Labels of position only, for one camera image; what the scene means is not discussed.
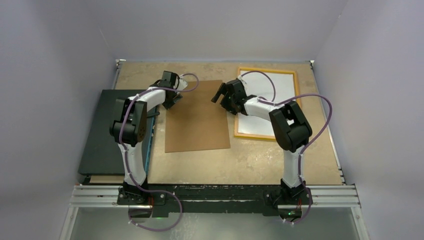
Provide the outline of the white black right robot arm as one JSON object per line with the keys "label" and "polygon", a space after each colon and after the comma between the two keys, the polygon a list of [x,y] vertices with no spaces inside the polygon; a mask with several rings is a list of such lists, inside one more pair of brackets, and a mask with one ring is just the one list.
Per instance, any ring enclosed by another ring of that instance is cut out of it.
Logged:
{"label": "white black right robot arm", "polygon": [[233,115],[253,116],[270,122],[284,157],[280,196],[288,204],[298,200],[306,188],[301,162],[303,151],[313,131],[296,98],[274,103],[261,96],[247,95],[245,82],[236,78],[222,83],[211,102],[219,102]]}

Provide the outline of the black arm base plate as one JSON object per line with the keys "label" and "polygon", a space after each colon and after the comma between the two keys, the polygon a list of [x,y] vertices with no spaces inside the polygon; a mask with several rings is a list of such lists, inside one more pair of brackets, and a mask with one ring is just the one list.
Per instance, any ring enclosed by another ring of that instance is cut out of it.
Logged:
{"label": "black arm base plate", "polygon": [[150,183],[147,192],[123,184],[117,204],[152,210],[154,218],[170,213],[261,214],[265,217],[300,217],[313,203],[309,188],[291,192],[281,184],[159,184]]}

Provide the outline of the brown frame backing board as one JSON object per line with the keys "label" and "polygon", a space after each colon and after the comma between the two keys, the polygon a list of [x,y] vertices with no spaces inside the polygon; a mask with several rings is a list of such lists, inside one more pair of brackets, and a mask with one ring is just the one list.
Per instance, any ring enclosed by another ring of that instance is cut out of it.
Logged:
{"label": "brown frame backing board", "polygon": [[231,147],[227,112],[211,101],[222,83],[200,81],[195,90],[183,92],[182,99],[166,111],[166,153]]}

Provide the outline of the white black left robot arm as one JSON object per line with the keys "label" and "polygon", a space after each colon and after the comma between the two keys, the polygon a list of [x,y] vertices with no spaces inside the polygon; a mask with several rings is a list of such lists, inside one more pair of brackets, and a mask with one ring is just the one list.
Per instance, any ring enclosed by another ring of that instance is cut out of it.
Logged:
{"label": "white black left robot arm", "polygon": [[124,164],[123,199],[138,205],[146,203],[147,174],[143,164],[142,145],[147,134],[148,112],[158,105],[166,109],[182,98],[179,93],[187,83],[175,72],[164,71],[161,79],[148,89],[127,98],[117,98],[113,109],[110,135],[118,144]]}

